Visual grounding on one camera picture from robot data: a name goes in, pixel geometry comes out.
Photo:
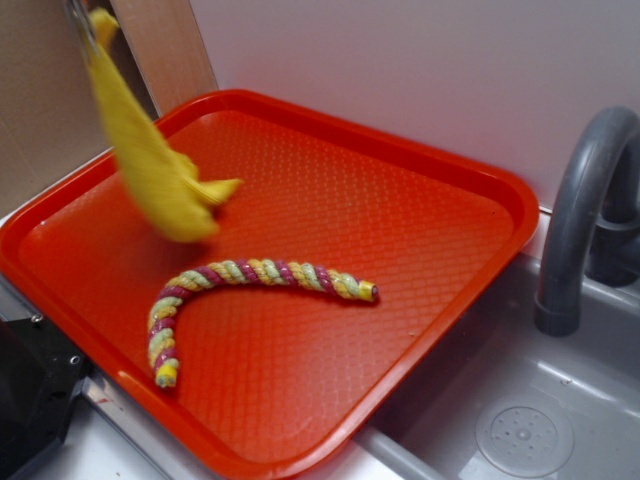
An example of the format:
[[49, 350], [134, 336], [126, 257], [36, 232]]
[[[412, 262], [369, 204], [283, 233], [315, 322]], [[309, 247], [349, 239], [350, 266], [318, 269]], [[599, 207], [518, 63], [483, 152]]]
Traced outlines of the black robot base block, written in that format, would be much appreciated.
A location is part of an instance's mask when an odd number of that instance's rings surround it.
[[89, 363], [41, 314], [1, 323], [1, 477], [23, 479], [64, 444]]

